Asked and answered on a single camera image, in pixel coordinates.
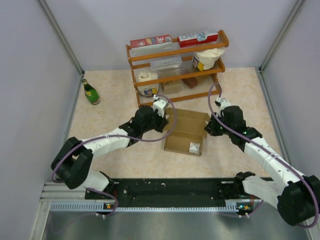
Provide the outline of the small clear plastic bag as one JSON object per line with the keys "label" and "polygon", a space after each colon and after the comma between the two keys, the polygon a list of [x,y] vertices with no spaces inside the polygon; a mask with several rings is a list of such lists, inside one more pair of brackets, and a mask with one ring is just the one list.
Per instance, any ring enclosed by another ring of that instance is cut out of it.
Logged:
{"label": "small clear plastic bag", "polygon": [[191,154],[200,154],[200,150],[201,150],[201,144],[200,143],[195,143],[195,142],[190,142],[189,145],[189,152]]}

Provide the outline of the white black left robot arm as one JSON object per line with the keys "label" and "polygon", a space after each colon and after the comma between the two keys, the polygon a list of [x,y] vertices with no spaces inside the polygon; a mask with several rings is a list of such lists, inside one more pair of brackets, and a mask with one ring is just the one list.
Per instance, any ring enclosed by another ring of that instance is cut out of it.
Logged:
{"label": "white black left robot arm", "polygon": [[56,181],[70,190],[78,187],[94,189],[102,198],[109,198],[114,191],[112,180],[101,171],[91,171],[93,160],[143,142],[143,135],[149,131],[161,133],[168,124],[166,108],[167,104],[162,100],[153,106],[143,105],[128,122],[109,133],[87,140],[69,138],[51,164],[52,176],[57,176]]}

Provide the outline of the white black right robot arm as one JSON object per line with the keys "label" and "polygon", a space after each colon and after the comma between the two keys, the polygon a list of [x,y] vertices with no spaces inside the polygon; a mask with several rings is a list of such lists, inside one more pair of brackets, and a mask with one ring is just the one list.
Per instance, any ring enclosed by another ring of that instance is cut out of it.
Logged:
{"label": "white black right robot arm", "polygon": [[239,198],[247,195],[260,198],[276,208],[282,219],[291,226],[301,226],[302,222],[313,219],[305,228],[315,227],[320,216],[320,180],[289,165],[259,131],[246,125],[239,106],[223,100],[217,107],[218,111],[212,113],[204,129],[211,136],[227,135],[272,178],[266,181],[253,172],[239,172],[233,179],[233,193]]}

